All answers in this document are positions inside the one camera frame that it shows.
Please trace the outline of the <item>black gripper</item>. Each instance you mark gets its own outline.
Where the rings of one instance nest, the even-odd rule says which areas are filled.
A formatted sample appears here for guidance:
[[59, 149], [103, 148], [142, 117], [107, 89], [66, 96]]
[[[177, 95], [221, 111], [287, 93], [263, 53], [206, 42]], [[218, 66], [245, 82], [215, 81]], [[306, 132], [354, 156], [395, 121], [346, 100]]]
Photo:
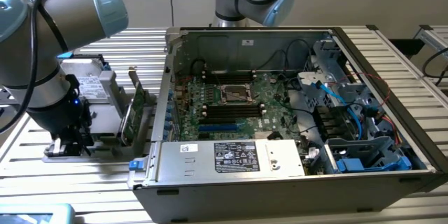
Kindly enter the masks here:
[[51, 144], [45, 147], [45, 156], [81, 156], [89, 154], [93, 145], [90, 135], [91, 117], [85, 104], [63, 104], [51, 109], [29, 109], [37, 125], [50, 133]]

